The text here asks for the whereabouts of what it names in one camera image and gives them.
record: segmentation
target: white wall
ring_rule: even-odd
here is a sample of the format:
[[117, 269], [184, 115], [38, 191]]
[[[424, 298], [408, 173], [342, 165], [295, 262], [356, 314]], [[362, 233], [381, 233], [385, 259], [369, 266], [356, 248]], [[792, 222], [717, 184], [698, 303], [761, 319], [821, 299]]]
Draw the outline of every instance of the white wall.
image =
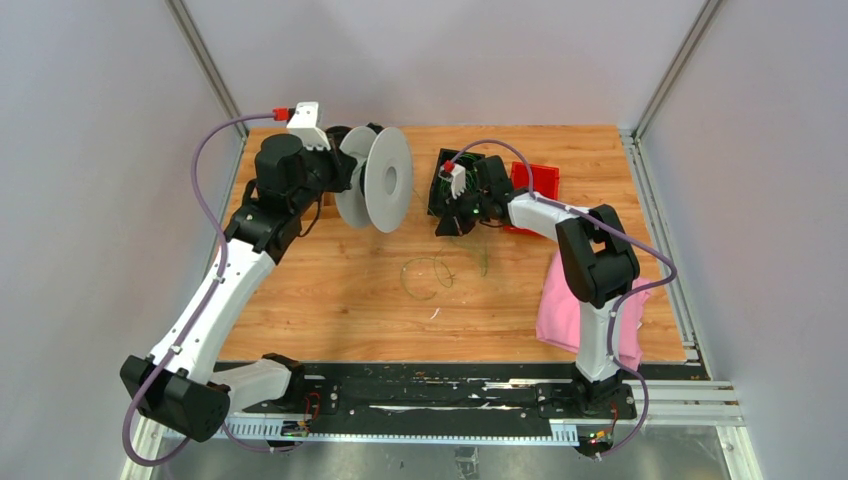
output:
[[639, 119], [703, 0], [189, 0], [244, 111], [330, 122]]
[[[208, 258], [192, 149], [224, 115], [162, 1], [0, 7], [0, 477], [116, 478], [118, 370]], [[235, 135], [202, 184], [222, 204]]]
[[768, 479], [848, 471], [846, 19], [845, 2], [726, 2], [645, 142]]

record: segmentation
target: pink cloth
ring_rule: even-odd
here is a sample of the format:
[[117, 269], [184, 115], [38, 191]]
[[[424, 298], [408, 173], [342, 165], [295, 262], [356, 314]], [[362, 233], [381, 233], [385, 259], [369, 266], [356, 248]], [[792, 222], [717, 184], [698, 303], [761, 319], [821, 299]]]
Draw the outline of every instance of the pink cloth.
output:
[[[648, 283], [645, 278], [637, 278], [634, 287]], [[642, 360], [639, 348], [638, 329], [645, 301], [650, 292], [639, 292], [630, 297], [621, 308], [619, 320], [621, 335], [619, 338], [619, 358], [630, 368], [636, 369]], [[536, 338], [577, 352], [580, 348], [580, 302], [568, 289], [565, 274], [562, 271], [562, 258], [559, 252], [554, 255], [545, 287], [542, 290], [542, 302], [539, 304], [539, 318], [536, 320]]]

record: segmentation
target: red tray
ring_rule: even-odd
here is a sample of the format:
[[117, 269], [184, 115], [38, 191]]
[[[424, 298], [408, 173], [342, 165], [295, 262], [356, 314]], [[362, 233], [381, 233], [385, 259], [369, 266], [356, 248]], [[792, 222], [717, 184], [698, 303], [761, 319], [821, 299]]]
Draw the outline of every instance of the red tray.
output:
[[[533, 189], [542, 195], [559, 200], [559, 168], [546, 167], [544, 165], [530, 165], [533, 171]], [[521, 162], [512, 162], [512, 172], [509, 175], [515, 188], [526, 187], [528, 183], [527, 169]], [[504, 230], [525, 235], [541, 236], [530, 230], [515, 227], [504, 227]]]

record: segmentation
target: red connector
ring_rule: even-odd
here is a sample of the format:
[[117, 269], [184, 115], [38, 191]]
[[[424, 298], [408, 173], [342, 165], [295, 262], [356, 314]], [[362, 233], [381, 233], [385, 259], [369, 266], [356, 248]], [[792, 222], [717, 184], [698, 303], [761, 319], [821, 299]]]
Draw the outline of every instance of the red connector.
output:
[[286, 107], [279, 107], [273, 110], [274, 112], [274, 121], [277, 122], [287, 122], [289, 121], [289, 109]]

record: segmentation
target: wooden surface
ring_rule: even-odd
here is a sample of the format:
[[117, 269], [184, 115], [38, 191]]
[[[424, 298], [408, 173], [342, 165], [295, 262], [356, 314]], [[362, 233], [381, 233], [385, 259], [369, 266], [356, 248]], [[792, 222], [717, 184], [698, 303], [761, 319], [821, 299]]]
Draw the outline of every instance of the wooden surface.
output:
[[[414, 156], [416, 194], [401, 227], [391, 234], [373, 226], [355, 230], [335, 207], [326, 207], [308, 238], [292, 244], [248, 302], [222, 359], [255, 360], [276, 352], [322, 361], [574, 360], [574, 354], [536, 340], [536, 312], [556, 244], [480, 226], [461, 239], [436, 238], [436, 221], [426, 215], [428, 189], [439, 148], [497, 138], [531, 163], [559, 167], [561, 200], [608, 203], [629, 234], [650, 243], [618, 131], [559, 126], [403, 131]], [[253, 159], [262, 140], [280, 132], [251, 131], [226, 218], [255, 176]], [[500, 154], [507, 171], [513, 161], [499, 147], [473, 151]], [[637, 254], [642, 276], [659, 278], [657, 263]], [[685, 360], [665, 291], [654, 292], [642, 322], [644, 361]]]

